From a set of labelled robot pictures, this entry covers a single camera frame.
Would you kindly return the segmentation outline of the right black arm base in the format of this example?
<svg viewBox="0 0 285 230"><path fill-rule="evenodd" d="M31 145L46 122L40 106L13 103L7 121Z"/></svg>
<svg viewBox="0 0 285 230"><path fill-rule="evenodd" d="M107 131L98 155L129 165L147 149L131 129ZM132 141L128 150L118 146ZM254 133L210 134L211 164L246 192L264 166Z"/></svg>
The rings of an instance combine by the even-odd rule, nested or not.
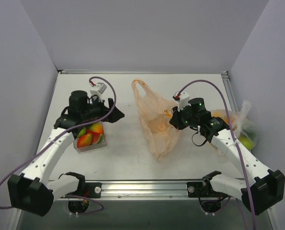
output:
<svg viewBox="0 0 285 230"><path fill-rule="evenodd" d="M230 201L231 197L209 188L203 181L187 182L189 198L197 198L206 216L215 216Z"/></svg>

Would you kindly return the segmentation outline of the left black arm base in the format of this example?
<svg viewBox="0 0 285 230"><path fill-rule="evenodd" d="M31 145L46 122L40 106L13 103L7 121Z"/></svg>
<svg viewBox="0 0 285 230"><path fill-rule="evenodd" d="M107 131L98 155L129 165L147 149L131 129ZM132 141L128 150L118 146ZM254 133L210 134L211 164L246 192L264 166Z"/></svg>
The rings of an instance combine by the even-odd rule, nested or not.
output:
<svg viewBox="0 0 285 230"><path fill-rule="evenodd" d="M67 182L58 185L54 198L68 199L66 205L70 216L89 215L104 210L98 199L101 197L102 183L98 181Z"/></svg>

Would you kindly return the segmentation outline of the orange plastic shopping bag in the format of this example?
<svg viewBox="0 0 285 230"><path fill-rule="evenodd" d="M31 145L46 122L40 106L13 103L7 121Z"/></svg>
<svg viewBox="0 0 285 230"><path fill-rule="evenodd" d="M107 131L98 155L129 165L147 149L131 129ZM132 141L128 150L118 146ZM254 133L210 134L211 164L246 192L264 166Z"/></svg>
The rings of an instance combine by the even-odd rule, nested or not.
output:
<svg viewBox="0 0 285 230"><path fill-rule="evenodd" d="M172 118L172 109L177 104L163 98L141 79L135 79L131 86L150 152L157 161L160 161L163 156L173 150L181 135L181 131L169 123Z"/></svg>

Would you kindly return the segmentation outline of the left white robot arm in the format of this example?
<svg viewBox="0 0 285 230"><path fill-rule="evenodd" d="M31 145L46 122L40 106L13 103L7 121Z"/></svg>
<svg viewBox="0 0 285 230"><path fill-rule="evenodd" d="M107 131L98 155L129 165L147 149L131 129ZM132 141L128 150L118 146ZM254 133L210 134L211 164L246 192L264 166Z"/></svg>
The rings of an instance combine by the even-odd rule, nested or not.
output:
<svg viewBox="0 0 285 230"><path fill-rule="evenodd" d="M49 182L53 169L83 128L99 121L115 123L124 116L116 108L115 98L109 98L108 106L105 106L103 101L89 98L85 91L73 91L69 105L56 120L41 151L19 175L9 177L7 186L11 206L44 216L57 199L67 195L83 196L87 190L83 175L67 172Z"/></svg>

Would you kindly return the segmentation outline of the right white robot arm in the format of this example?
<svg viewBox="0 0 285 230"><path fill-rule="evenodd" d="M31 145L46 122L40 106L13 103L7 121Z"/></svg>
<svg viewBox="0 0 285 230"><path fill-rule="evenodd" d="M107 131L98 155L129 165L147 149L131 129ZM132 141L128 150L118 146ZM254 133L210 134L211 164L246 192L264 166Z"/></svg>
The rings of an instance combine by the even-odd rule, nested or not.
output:
<svg viewBox="0 0 285 230"><path fill-rule="evenodd" d="M240 199L256 215L271 208L284 198L285 176L260 162L246 147L233 139L228 124L205 109L203 98L191 99L188 95L173 96L178 103L172 109L170 124L178 130L187 127L195 130L207 142L219 149L244 174L244 181L214 171L202 179L202 193L216 193Z"/></svg>

